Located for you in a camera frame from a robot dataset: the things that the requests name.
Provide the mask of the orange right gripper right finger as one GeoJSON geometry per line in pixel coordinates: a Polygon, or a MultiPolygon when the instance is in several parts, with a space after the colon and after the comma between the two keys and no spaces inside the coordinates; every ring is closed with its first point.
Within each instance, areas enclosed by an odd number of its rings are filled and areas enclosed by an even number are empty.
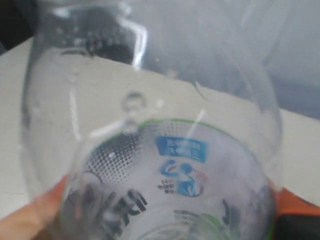
{"type": "Polygon", "coordinates": [[[320,207],[286,188],[276,194],[275,240],[320,240],[320,207]]]}

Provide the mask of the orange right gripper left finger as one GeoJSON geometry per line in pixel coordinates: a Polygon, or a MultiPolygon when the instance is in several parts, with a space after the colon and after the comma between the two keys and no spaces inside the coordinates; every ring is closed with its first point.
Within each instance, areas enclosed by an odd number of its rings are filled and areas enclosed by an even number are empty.
{"type": "Polygon", "coordinates": [[[52,225],[57,224],[61,198],[68,177],[50,190],[0,220],[2,240],[53,240],[52,225]]]}

